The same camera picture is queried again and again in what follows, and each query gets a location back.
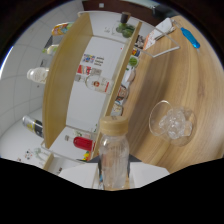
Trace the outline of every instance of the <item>white wall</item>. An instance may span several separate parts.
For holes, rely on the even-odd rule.
[[[52,28],[75,21],[83,11],[82,1],[70,1],[35,21],[16,41],[10,52],[0,80],[0,137],[24,115],[42,107],[44,85],[26,78],[30,68],[39,67],[43,59],[50,66],[52,57],[42,53]]]
[[[32,112],[29,116],[42,121],[42,108]],[[0,138],[0,155],[3,159],[17,161],[21,158],[22,162],[32,164],[35,158],[30,161],[24,155],[26,150],[33,150],[40,147],[43,138],[29,131],[22,124],[22,119],[12,125]]]

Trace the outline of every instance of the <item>bottle cap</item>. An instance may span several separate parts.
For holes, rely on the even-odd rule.
[[[100,119],[100,131],[109,136],[128,133],[128,119],[122,116],[106,116]]]

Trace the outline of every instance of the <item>jar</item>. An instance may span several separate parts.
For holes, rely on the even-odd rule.
[[[27,78],[34,82],[45,84],[48,72],[49,68],[32,68],[27,72]]]
[[[126,138],[128,119],[122,116],[106,116],[100,119],[99,156],[103,184],[107,189],[124,189],[129,159],[129,144]]]

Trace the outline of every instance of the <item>glass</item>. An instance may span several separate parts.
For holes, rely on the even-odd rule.
[[[196,118],[192,110],[173,107],[165,100],[155,105],[149,117],[152,134],[177,146],[186,145],[192,139],[195,126]]]

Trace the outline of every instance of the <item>clear plastic bottle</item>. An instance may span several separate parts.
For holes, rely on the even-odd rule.
[[[113,80],[104,78],[100,75],[89,75],[87,78],[84,78],[81,75],[76,75],[75,81],[85,82],[89,89],[106,94],[111,94],[114,86]]]
[[[128,119],[122,116],[106,116],[100,119],[99,155],[103,184],[106,189],[124,189],[129,159],[126,138]]]
[[[45,84],[48,72],[49,68],[32,68],[27,72],[27,78],[34,82]]]

